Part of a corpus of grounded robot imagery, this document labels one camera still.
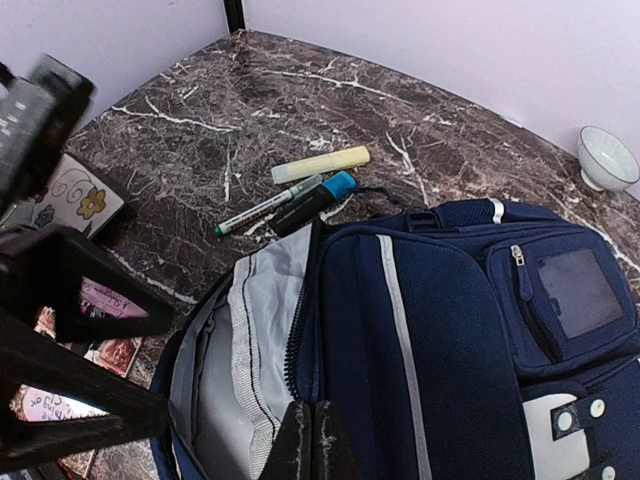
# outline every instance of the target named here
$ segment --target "white wall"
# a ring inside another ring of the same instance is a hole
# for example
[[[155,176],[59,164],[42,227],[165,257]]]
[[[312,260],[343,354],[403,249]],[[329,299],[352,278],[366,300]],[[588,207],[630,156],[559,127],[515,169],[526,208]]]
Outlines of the white wall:
[[[421,78],[571,153],[591,124],[640,158],[638,0],[244,0],[244,9],[247,28]]]
[[[77,70],[98,88],[87,119],[228,33],[221,0],[0,0],[0,61],[24,76],[48,53]]]

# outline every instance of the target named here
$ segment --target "bowl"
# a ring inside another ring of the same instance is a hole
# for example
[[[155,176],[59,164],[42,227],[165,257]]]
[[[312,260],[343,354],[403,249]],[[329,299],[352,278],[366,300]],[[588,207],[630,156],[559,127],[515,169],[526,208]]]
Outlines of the bowl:
[[[631,151],[598,127],[584,127],[580,131],[578,160],[582,179],[599,192],[619,192],[640,180],[640,167]]]

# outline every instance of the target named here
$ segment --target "blue cap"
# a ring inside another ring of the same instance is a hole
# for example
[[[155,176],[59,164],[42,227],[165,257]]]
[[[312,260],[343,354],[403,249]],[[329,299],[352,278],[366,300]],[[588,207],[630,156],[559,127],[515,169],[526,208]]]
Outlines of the blue cap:
[[[349,193],[355,190],[358,184],[356,183],[355,178],[347,172],[340,172],[324,182],[322,186],[331,192],[333,198],[340,200],[342,197],[346,197]]]

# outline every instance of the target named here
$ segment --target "white button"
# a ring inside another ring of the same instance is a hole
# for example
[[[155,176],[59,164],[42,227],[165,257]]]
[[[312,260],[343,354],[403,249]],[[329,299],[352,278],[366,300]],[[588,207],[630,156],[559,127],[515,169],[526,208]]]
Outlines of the white button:
[[[594,400],[593,403],[591,404],[591,416],[593,418],[600,418],[602,415],[604,415],[604,409],[605,409],[605,404],[603,400]]]
[[[616,469],[613,467],[606,467],[602,470],[602,480],[614,480],[616,478]]]
[[[571,428],[571,425],[573,425],[573,417],[571,414],[569,412],[560,414],[558,417],[558,428],[561,431],[566,432]]]

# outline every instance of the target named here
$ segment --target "marble table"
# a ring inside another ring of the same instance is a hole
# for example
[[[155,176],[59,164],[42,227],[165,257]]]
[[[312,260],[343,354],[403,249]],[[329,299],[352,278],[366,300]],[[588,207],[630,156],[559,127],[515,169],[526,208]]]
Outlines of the marble table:
[[[98,237],[133,277],[173,302],[180,324],[234,262],[274,240],[263,223],[217,240],[216,223],[275,194],[274,165],[357,145],[355,176],[406,203],[474,197],[546,205],[600,232],[640,294],[640,204],[595,193],[577,161],[451,93],[369,62],[243,32],[177,63],[89,123],[68,150],[118,181],[128,208]],[[394,209],[357,196],[328,222]],[[130,378],[148,385],[164,338]],[[147,442],[99,452],[91,477],[152,479]]]

